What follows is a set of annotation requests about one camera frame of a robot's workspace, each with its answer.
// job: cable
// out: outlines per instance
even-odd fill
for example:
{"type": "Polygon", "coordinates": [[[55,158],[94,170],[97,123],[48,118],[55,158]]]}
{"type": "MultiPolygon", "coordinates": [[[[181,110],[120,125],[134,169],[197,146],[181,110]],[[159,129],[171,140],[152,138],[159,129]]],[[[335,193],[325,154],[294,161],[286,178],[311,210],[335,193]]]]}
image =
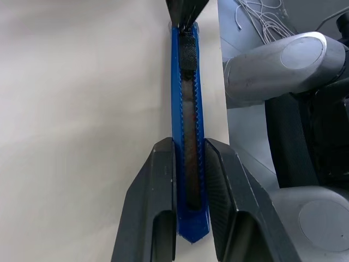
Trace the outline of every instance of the cable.
{"type": "Polygon", "coordinates": [[[273,41],[276,41],[275,35],[278,35],[281,38],[286,38],[294,35],[294,33],[289,30],[284,23],[278,18],[277,15],[270,12],[263,12],[263,8],[269,9],[278,9],[282,6],[282,1],[279,0],[279,4],[277,6],[271,7],[269,5],[265,5],[262,0],[260,2],[249,2],[246,0],[236,0],[239,5],[235,9],[235,23],[238,26],[239,30],[242,29],[241,25],[237,19],[238,9],[242,8],[246,12],[247,16],[251,20],[253,27],[257,31],[260,36],[262,42],[264,44],[269,44],[273,41]],[[253,9],[250,5],[259,5],[261,7],[260,11],[253,9]],[[257,20],[262,26],[262,33],[260,29],[255,24],[255,20],[257,20]]]}
{"type": "Polygon", "coordinates": [[[328,20],[330,20],[338,15],[344,14],[347,11],[349,11],[349,7],[343,8],[342,10],[338,11],[337,13],[334,13],[333,15],[330,15],[329,17],[325,18],[324,20],[322,20],[322,22],[319,24],[319,26],[314,31],[318,31],[323,26],[323,24],[326,23],[328,20]]]}

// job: bundle of wires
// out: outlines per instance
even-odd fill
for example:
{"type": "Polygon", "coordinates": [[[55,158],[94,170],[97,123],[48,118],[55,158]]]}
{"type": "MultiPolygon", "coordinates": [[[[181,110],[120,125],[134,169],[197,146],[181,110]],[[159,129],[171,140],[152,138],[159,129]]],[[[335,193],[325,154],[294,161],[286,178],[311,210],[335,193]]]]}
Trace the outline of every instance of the bundle of wires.
{"type": "Polygon", "coordinates": [[[237,19],[237,12],[239,8],[242,8],[247,13],[247,16],[250,18],[255,30],[257,31],[258,35],[262,39],[262,42],[264,44],[269,44],[273,41],[276,41],[280,38],[286,38],[294,35],[294,33],[289,30],[284,23],[278,18],[277,15],[264,11],[264,8],[266,9],[278,9],[282,6],[281,0],[279,5],[276,7],[271,7],[268,5],[263,4],[262,0],[259,0],[259,2],[248,2],[246,0],[236,0],[239,3],[239,6],[235,10],[235,22],[239,28],[239,30],[242,29],[241,25],[238,22],[237,19]],[[255,10],[251,6],[260,6],[260,10],[255,10]],[[261,25],[262,30],[260,27],[257,26],[256,21],[259,22],[261,25]]]}

